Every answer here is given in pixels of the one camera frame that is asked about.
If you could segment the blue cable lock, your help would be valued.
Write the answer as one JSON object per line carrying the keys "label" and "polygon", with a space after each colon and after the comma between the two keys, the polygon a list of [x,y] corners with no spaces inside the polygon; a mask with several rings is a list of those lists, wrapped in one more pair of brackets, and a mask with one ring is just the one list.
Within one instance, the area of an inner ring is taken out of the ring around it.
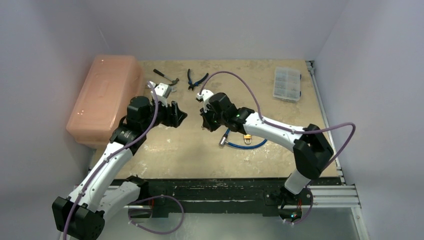
{"label": "blue cable lock", "polygon": [[252,145],[252,144],[250,144],[250,145],[246,145],[246,144],[239,145],[239,144],[232,143],[232,142],[228,141],[228,136],[229,136],[230,132],[231,132],[231,130],[228,128],[225,131],[225,133],[222,135],[222,137],[221,137],[221,139],[219,140],[219,143],[218,143],[218,146],[220,148],[223,148],[225,146],[230,146],[231,148],[239,149],[239,150],[254,150],[254,149],[258,149],[258,148],[262,147],[268,141],[267,139],[264,139],[262,142],[255,144],[255,145]]}

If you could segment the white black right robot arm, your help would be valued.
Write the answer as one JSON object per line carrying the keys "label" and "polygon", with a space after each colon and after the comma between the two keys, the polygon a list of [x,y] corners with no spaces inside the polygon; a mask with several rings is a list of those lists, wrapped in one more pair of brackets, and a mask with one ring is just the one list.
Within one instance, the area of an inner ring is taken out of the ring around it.
{"label": "white black right robot arm", "polygon": [[253,109],[237,108],[223,92],[203,90],[196,95],[196,100],[203,104],[200,109],[202,126],[210,132],[224,126],[231,132],[271,141],[294,154],[295,170],[280,191],[282,200],[288,204],[300,198],[303,188],[320,177],[333,157],[333,148],[314,124],[290,126],[260,117],[259,112]]}

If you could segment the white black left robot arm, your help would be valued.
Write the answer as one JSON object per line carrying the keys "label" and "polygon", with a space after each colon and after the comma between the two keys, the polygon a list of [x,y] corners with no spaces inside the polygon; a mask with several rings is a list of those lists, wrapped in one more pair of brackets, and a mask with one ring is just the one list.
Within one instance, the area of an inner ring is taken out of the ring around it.
{"label": "white black left robot arm", "polygon": [[162,105],[157,97],[136,96],[130,100],[124,116],[113,132],[99,161],[86,178],[66,197],[52,204],[56,228],[62,239],[96,240],[106,222],[127,204],[146,203],[150,208],[165,202],[167,195],[150,191],[148,181],[128,177],[117,189],[106,193],[121,168],[146,141],[147,133],[157,125],[177,128],[187,113],[172,101]]}

